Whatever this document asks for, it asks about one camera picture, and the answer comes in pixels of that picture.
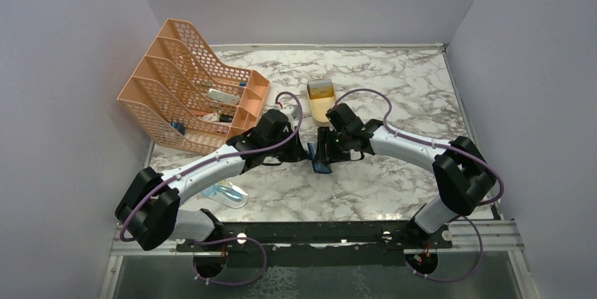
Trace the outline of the black mounting rail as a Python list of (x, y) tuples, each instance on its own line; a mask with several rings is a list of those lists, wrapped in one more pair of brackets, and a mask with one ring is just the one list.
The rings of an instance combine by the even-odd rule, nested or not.
[(406, 255), (426, 249), (450, 249), (442, 226), (422, 245), (403, 239), (406, 220), (362, 222), (223, 222), (208, 237), (211, 246), (191, 240), (176, 246), (209, 266), (228, 267), (332, 267), (403, 266)]

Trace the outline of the dark blue card holder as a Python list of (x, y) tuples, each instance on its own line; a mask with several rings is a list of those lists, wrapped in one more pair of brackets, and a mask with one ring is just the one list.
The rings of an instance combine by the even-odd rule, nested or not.
[(332, 173), (332, 168), (328, 162), (312, 163), (312, 168), (313, 168), (313, 171), (318, 174), (331, 174)]

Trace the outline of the stack of credit cards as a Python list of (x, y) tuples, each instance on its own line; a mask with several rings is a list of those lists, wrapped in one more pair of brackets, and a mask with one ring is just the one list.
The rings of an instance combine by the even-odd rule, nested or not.
[(335, 89), (330, 79), (314, 79), (307, 83), (309, 99), (329, 98), (335, 95)]

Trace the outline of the white grey eraser box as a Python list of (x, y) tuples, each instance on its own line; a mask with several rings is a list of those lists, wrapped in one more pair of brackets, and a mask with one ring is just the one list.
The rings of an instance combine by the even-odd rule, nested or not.
[(209, 89), (206, 93), (206, 96), (209, 99), (212, 99), (220, 103), (237, 105), (240, 102), (240, 96), (223, 92), (217, 89)]

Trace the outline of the beige oval tray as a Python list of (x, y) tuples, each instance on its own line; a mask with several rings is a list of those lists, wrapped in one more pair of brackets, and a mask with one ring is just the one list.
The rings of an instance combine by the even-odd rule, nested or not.
[(334, 105), (337, 100), (336, 90), (335, 95), (329, 98), (309, 99), (307, 91), (308, 102), (310, 105), (313, 124), (317, 127), (328, 127), (330, 125), (326, 116), (326, 112)]

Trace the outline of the blue item in organizer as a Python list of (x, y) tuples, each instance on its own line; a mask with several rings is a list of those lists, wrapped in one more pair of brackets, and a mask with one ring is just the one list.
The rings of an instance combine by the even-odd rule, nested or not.
[(181, 135), (185, 135), (186, 129), (181, 122), (171, 122), (170, 125), (177, 130)]

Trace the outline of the orange plastic file organizer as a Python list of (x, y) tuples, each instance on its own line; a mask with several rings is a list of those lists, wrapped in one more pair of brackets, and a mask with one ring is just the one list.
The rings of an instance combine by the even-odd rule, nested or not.
[[(209, 89), (240, 102), (209, 99)], [(191, 22), (169, 18), (117, 100), (159, 146), (207, 155), (256, 125), (269, 93), (266, 77), (223, 63)], [(232, 123), (219, 122), (220, 114), (233, 116)], [(171, 122), (181, 122), (185, 135)]]

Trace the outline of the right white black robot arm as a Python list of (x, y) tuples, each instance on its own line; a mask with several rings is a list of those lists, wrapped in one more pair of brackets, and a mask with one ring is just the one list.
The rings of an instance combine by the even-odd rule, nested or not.
[(459, 136), (452, 141), (400, 133), (383, 120), (363, 122), (345, 103), (326, 113), (328, 127), (318, 128), (318, 140), (308, 144), (313, 169), (329, 174), (333, 163), (348, 162), (353, 152), (396, 158), (431, 172), (438, 196), (408, 221), (403, 239), (422, 248), (445, 223), (468, 216), (497, 182), (496, 175), (473, 142)]

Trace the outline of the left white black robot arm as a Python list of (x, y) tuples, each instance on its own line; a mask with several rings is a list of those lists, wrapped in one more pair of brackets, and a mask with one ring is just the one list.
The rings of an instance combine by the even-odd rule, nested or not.
[(140, 170), (115, 209), (120, 240), (153, 250), (169, 239), (194, 239), (204, 250), (220, 244), (221, 231), (204, 212), (181, 211), (193, 196), (222, 180), (263, 165), (266, 158), (281, 163), (307, 159), (299, 130), (303, 112), (269, 109), (255, 127), (233, 136), (216, 151), (179, 168)]

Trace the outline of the clear blister pack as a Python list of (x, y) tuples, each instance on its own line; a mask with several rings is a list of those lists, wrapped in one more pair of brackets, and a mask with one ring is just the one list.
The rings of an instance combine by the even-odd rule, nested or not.
[(227, 180), (209, 186), (201, 195), (233, 209), (242, 208), (249, 201), (249, 195), (242, 188)]

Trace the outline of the small black item in organizer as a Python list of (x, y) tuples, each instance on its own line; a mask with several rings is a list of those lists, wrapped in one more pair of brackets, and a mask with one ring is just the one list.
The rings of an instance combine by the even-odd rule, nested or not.
[(224, 123), (232, 123), (233, 121), (233, 116), (230, 115), (224, 115), (224, 114), (220, 114), (218, 117), (218, 121), (219, 122), (224, 122)]

